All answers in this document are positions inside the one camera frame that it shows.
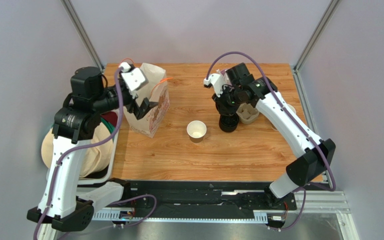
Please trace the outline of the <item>single brown paper cup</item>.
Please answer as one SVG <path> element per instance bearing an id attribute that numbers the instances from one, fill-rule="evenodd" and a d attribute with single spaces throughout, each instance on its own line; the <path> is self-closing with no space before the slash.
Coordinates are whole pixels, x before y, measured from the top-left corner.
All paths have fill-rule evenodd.
<path id="1" fill-rule="evenodd" d="M 202 121 L 194 120 L 188 123 L 186 131 L 191 142 L 200 143 L 207 133 L 207 126 Z"/>

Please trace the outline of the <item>white paper takeout bag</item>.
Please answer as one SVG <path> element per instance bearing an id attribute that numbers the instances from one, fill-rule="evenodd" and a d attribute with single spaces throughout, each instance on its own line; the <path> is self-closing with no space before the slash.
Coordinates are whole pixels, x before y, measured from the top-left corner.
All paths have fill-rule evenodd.
<path id="1" fill-rule="evenodd" d="M 132 131 L 153 138 L 170 106 L 166 70 L 150 63 L 120 67 L 123 114 Z"/>

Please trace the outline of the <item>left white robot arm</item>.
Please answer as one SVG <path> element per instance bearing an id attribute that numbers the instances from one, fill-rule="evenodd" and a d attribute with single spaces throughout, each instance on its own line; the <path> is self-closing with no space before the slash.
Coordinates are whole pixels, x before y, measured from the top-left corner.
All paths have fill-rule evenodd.
<path id="1" fill-rule="evenodd" d="M 142 119 L 157 104 L 144 98 L 137 103 L 138 90 L 148 83 L 144 72 L 123 62 L 114 74 L 115 84 L 97 67 L 83 67 L 71 77 L 72 91 L 53 123 L 52 163 L 40 203 L 28 210 L 27 219 L 50 224 L 60 232 L 80 232 L 91 222 L 95 212 L 114 204 L 124 204 L 129 191 L 127 181 L 112 178 L 93 191 L 77 195 L 80 171 L 86 151 L 92 147 L 101 115 L 113 110 L 127 111 Z"/>

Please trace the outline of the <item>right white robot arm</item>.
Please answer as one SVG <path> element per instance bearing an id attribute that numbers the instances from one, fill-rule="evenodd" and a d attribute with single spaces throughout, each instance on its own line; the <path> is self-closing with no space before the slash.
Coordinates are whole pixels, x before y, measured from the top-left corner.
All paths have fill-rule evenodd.
<path id="1" fill-rule="evenodd" d="M 273 199 L 285 197 L 326 171 L 332 162 L 335 143 L 320 138 L 291 112 L 272 81 L 255 79 L 244 63 L 226 73 L 229 84 L 218 73 L 208 75 L 203 81 L 206 88 L 214 89 L 212 99 L 220 114 L 220 129 L 227 133 L 235 131 L 239 123 L 238 108 L 250 104 L 275 126 L 297 158 L 269 185 L 268 193 Z"/>

